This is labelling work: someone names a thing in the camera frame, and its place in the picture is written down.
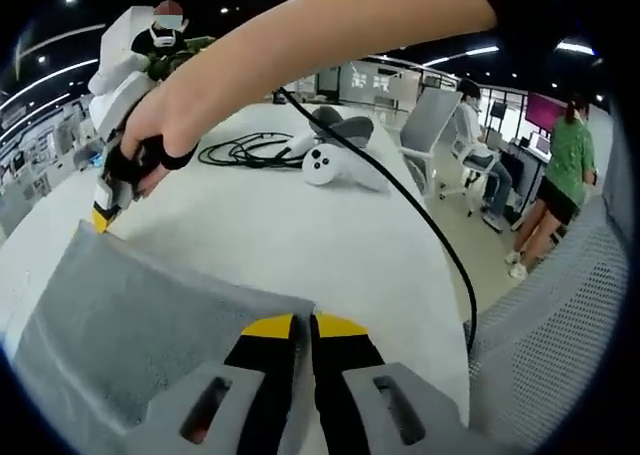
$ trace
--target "sneaker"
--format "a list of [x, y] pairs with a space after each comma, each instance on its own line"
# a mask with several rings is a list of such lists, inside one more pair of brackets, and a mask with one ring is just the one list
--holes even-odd
[[513, 267], [511, 267], [511, 270], [509, 270], [509, 276], [511, 278], [517, 278], [518, 280], [524, 280], [527, 278], [527, 275], [529, 275], [527, 269], [520, 262], [515, 263]]
[[482, 217], [482, 220], [484, 220], [484, 223], [489, 225], [496, 232], [502, 233], [502, 224], [500, 223], [500, 219], [495, 215], [492, 215], [490, 213], [485, 213], [484, 216]]
[[511, 250], [506, 257], [504, 257], [504, 263], [507, 265], [513, 265], [514, 263], [518, 263], [520, 261], [520, 252], [516, 252]]

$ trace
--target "black shorts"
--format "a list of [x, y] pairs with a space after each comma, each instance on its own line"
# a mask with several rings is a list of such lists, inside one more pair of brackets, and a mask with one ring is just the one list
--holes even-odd
[[547, 180], [547, 177], [543, 177], [540, 182], [538, 198], [545, 203], [551, 215], [556, 217], [563, 225], [569, 225], [573, 215], [578, 211], [578, 206], [573, 200]]

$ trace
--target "ceiling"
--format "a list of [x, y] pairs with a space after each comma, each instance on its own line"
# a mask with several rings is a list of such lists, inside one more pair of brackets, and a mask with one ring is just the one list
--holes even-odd
[[[162, 0], [74, 0], [67, 4], [65, 0], [45, 0], [39, 9], [31, 10], [31, 17], [20, 30], [18, 40], [19, 53], [24, 53], [52, 37], [72, 30], [97, 24], [111, 24], [131, 5], [155, 6]], [[187, 36], [211, 35], [221, 37], [238, 25], [277, 5], [284, 0], [176, 0], [190, 20]], [[221, 13], [222, 8], [229, 8]], [[104, 29], [92, 30], [69, 36], [49, 43], [20, 58], [16, 64], [7, 61], [0, 67], [0, 103], [34, 81], [79, 62], [98, 57], [100, 36]], [[572, 41], [587, 44], [580, 34]], [[450, 57], [468, 50], [492, 45], [500, 45], [495, 32], [453, 37], [446, 40], [429, 42], [394, 50], [387, 55], [416, 63], [425, 63], [441, 57]], [[476, 56], [465, 56], [432, 68], [457, 76], [469, 76], [473, 80], [490, 85], [515, 87], [523, 90], [535, 90], [557, 98], [567, 98], [573, 91], [586, 91], [596, 102], [596, 94], [606, 93], [606, 74], [602, 64], [595, 64], [597, 57], [574, 52], [555, 51], [541, 63], [542, 71], [529, 73], [521, 68], [504, 50]], [[87, 91], [86, 85], [95, 72], [96, 65], [69, 71], [16, 99], [12, 105], [27, 105], [34, 102], [33, 108], [52, 100], [64, 93], [80, 95]]]

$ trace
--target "green t-shirt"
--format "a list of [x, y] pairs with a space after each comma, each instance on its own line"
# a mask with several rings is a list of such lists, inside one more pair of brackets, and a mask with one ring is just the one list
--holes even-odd
[[584, 200], [583, 174], [594, 170], [593, 157], [593, 139], [584, 123], [567, 123], [562, 117], [551, 132], [551, 161], [545, 176], [580, 206]]

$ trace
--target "yellow stripe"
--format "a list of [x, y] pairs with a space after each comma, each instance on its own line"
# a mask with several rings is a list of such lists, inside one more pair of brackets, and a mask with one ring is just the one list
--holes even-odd
[[93, 226], [96, 227], [96, 232], [106, 232], [107, 227], [109, 226], [109, 221], [104, 218], [95, 208], [92, 210], [91, 215], [93, 217]]
[[352, 337], [354, 335], [367, 335], [367, 329], [353, 323], [351, 320], [339, 318], [326, 313], [316, 313], [320, 338]]
[[253, 322], [242, 331], [242, 335], [263, 338], [289, 338], [293, 314], [273, 318], [263, 318]]

